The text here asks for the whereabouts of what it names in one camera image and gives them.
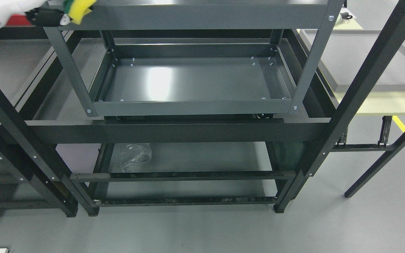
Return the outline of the white robotic left hand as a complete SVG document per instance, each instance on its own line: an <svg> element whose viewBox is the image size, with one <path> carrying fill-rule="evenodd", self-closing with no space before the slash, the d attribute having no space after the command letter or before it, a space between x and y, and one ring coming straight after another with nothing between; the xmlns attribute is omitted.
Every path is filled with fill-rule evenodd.
<svg viewBox="0 0 405 253"><path fill-rule="evenodd" d="M40 27L64 26L72 21L63 10L50 8L46 0L0 0L0 28L14 15L24 15Z"/></svg>

